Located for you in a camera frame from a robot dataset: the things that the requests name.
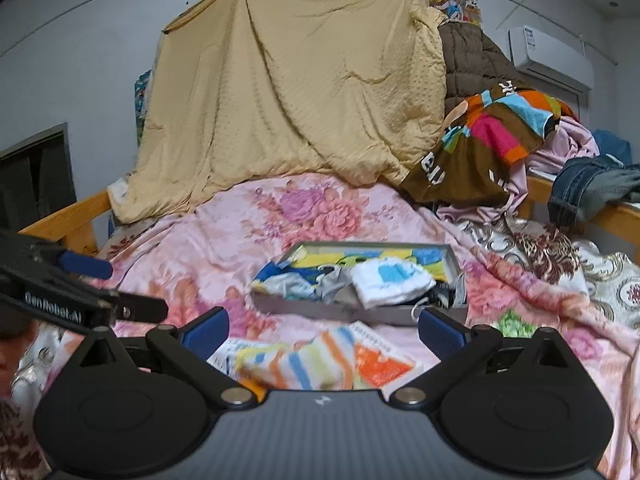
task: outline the air conditioner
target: air conditioner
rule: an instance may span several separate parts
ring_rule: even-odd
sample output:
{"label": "air conditioner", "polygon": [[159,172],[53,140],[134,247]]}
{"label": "air conditioner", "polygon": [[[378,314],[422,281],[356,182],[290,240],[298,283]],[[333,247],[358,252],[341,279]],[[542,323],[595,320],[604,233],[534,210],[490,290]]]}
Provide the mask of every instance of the air conditioner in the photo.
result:
{"label": "air conditioner", "polygon": [[591,61],[562,41],[525,25],[509,31],[509,44],[521,72],[581,94],[593,90]]}

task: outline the colorful blanket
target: colorful blanket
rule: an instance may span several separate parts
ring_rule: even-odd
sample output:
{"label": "colorful blanket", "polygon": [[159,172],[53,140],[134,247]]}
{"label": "colorful blanket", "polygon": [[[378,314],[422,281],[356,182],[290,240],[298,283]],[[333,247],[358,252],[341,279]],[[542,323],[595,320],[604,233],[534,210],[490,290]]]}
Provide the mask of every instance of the colorful blanket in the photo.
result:
{"label": "colorful blanket", "polygon": [[518,81],[505,81],[462,101],[445,118],[443,136],[400,185],[416,202],[501,206],[511,168],[540,147],[560,117],[562,101]]}
{"label": "colorful blanket", "polygon": [[[333,177],[306,174],[247,182],[220,192],[195,212],[162,218],[122,244],[112,258],[114,275],[101,285],[165,298],[168,322],[183,325],[213,306],[231,318],[231,336],[263,342],[310,340],[335,323],[299,316],[262,316],[251,309],[248,284],[270,259],[300,240],[365,240],[450,244],[465,270],[468,324],[491,323],[527,335],[553,326],[567,340],[607,399],[614,435],[600,471],[610,479],[640,472],[640,394],[636,352],[640,337],[606,319],[580,294],[537,279],[477,245],[431,212],[415,211],[391,188],[351,189]],[[120,323],[119,335],[141,335],[148,326]],[[426,366],[438,362],[414,328],[375,327]],[[80,339],[66,334],[49,383]],[[30,447],[20,407],[0,410],[0,470],[8,478],[40,478],[42,457]],[[20,439],[8,434],[22,425]]]}

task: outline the curtain rod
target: curtain rod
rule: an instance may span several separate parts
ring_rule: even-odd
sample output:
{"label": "curtain rod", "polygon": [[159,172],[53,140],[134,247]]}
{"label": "curtain rod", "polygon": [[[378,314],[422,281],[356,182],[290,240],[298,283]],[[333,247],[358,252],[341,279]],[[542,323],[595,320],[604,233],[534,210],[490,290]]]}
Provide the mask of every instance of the curtain rod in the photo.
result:
{"label": "curtain rod", "polygon": [[[8,49],[6,49],[5,51],[3,51],[0,54],[0,58],[2,56],[4,56],[5,54],[7,54],[8,52],[10,52],[11,50],[13,50],[16,46],[18,46],[19,44],[21,44],[24,40],[26,40],[27,38],[30,38],[33,34],[35,34],[36,32],[38,32],[39,30],[43,29],[44,27],[46,27],[47,25],[49,25],[49,23],[55,22],[58,18],[61,18],[62,16],[65,16],[66,14],[72,12],[73,10],[79,9],[79,7],[84,6],[85,4],[88,4],[90,2],[92,2],[94,0],[86,0],[84,2],[81,2],[77,5],[74,5],[73,7],[70,7],[67,10],[64,10],[63,12],[60,12],[59,14],[56,14],[53,18],[47,20],[46,22],[44,22],[43,24],[37,26],[36,28],[34,28],[31,32],[28,32],[27,34],[25,34],[23,37],[21,37],[18,41],[16,41],[14,44],[12,44]],[[561,25],[561,23],[556,22],[556,20],[554,20],[553,18],[550,18],[544,14],[542,14],[541,12],[538,12],[535,9],[532,9],[529,6],[526,6],[524,3],[522,2],[518,2],[516,0],[508,0],[514,4],[516,4],[519,7],[522,7],[524,9],[529,10],[530,12],[533,12],[534,14],[538,15],[540,18],[544,18],[545,20],[547,20],[548,22],[552,23],[553,25],[555,25],[556,27],[560,27],[562,30],[564,30],[565,32],[571,34],[572,36],[574,36],[575,38],[578,38],[583,44],[586,44],[588,46],[590,46],[593,50],[595,50],[598,54],[600,54],[604,59],[608,60],[609,62],[613,63],[613,65],[617,66],[618,62],[615,61],[614,59],[612,59],[611,57],[609,57],[608,54],[606,54],[605,52],[603,52],[602,50],[600,50],[597,46],[595,46],[593,43],[591,43],[590,41],[587,41],[584,39],[584,37],[582,36],[582,34],[577,34],[576,32],[572,31],[571,29],[565,27],[564,25]]]}

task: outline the blue gripper pad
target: blue gripper pad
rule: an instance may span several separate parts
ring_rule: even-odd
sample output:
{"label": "blue gripper pad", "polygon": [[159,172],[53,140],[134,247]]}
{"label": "blue gripper pad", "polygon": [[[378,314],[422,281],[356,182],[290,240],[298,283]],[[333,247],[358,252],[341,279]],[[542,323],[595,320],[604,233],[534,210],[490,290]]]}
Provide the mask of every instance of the blue gripper pad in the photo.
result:
{"label": "blue gripper pad", "polygon": [[200,359],[211,357],[229,336],[229,314],[220,306],[178,330],[178,340]]}
{"label": "blue gripper pad", "polygon": [[447,316],[425,308],[418,318],[418,335],[429,350],[443,361],[466,345],[466,328]]}
{"label": "blue gripper pad", "polygon": [[66,270],[66,272],[100,278],[101,280],[108,280],[113,274],[113,267],[108,261],[72,253],[71,251],[65,251],[60,254],[58,266]]}

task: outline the striped towel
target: striped towel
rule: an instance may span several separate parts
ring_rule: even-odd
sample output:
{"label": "striped towel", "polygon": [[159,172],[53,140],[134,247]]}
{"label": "striped towel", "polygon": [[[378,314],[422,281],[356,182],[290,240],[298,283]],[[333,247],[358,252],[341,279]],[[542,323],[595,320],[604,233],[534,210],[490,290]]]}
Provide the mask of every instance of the striped towel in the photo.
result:
{"label": "striped towel", "polygon": [[340,327],[294,351],[273,349],[242,359],[243,375],[270,388],[288,390],[351,390],[354,382],[353,333]]}

